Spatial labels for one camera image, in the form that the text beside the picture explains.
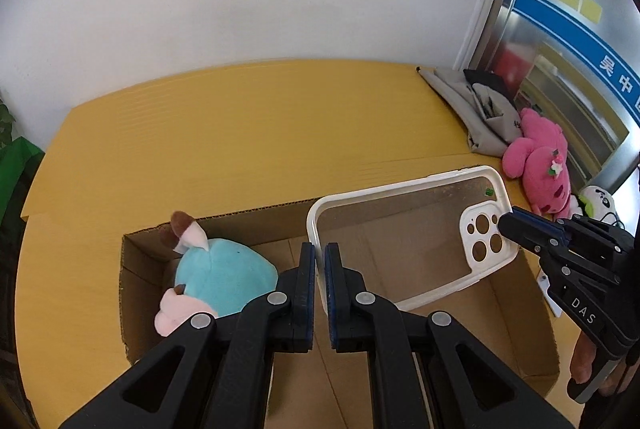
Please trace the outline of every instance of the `blue plush toy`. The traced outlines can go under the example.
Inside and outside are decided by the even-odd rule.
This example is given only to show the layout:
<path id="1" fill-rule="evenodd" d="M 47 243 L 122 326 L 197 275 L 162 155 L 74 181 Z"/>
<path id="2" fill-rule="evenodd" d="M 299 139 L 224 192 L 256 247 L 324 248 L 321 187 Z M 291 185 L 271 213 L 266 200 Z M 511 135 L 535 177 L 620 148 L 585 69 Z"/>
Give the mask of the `blue plush toy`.
<path id="1" fill-rule="evenodd" d="M 254 250 L 228 239 L 207 239 L 195 219 L 180 210 L 161 239 L 183 254 L 175 287 L 167 290 L 156 316 L 156 329 L 168 335 L 194 313 L 216 317 L 238 313 L 256 297 L 275 290 L 278 271 Z"/>

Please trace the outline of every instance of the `wooden table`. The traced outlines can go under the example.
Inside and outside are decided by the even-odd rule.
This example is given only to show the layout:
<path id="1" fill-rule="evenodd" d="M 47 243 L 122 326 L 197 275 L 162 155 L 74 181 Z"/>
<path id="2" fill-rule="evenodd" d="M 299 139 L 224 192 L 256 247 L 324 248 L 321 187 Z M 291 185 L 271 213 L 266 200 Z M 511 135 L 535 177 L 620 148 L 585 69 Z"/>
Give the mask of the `wooden table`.
<path id="1" fill-rule="evenodd" d="M 418 178 L 497 158 L 414 66 L 299 60 L 171 76 L 73 109 L 24 216 L 18 359 L 42 429 L 57 428 L 128 369 L 120 333 L 122 235 L 196 217 Z M 526 206 L 508 182 L 511 202 Z M 537 273 L 536 258 L 530 256 Z M 566 375 L 577 329 L 554 321 Z M 566 376 L 549 400 L 572 421 Z"/>

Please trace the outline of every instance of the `blue stripe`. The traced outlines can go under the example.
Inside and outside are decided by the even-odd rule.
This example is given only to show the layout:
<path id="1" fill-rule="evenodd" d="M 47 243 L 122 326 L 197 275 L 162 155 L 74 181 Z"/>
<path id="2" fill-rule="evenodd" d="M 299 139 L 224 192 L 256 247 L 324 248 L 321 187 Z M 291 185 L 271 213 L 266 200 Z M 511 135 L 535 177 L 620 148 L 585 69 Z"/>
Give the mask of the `blue stripe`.
<path id="1" fill-rule="evenodd" d="M 616 95 L 640 125 L 640 78 L 580 21 L 547 0 L 516 0 L 513 11 L 564 44 Z"/>

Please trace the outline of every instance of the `silver screw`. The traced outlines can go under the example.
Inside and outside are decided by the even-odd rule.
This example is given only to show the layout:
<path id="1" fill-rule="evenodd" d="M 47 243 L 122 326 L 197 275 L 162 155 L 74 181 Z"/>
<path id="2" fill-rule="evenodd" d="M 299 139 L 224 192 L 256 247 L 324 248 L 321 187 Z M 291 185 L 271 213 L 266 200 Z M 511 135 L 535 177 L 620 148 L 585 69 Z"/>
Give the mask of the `silver screw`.
<path id="1" fill-rule="evenodd" d="M 360 304 L 373 304 L 376 302 L 376 296 L 371 292 L 360 292 L 356 295 L 356 301 Z"/>
<path id="2" fill-rule="evenodd" d="M 284 292 L 271 292 L 267 295 L 267 301 L 273 305 L 284 304 L 287 301 L 287 294 Z"/>
<path id="3" fill-rule="evenodd" d="M 433 324 L 438 326 L 449 326 L 451 324 L 451 316 L 446 312 L 436 312 L 431 316 Z"/>
<path id="4" fill-rule="evenodd" d="M 196 314 L 191 317 L 191 326 L 196 328 L 197 330 L 206 328 L 211 324 L 211 317 L 207 314 Z"/>

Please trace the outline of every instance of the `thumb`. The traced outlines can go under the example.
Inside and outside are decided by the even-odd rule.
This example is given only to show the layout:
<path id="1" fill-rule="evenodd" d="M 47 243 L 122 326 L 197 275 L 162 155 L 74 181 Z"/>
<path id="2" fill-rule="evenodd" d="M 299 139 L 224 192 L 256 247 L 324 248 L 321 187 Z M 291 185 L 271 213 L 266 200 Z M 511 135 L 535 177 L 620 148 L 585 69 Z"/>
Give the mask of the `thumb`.
<path id="1" fill-rule="evenodd" d="M 591 339 L 580 332 L 569 366 L 571 376 L 578 384 L 587 382 L 591 377 L 591 365 L 596 358 L 596 349 L 596 345 L 591 342 Z"/>

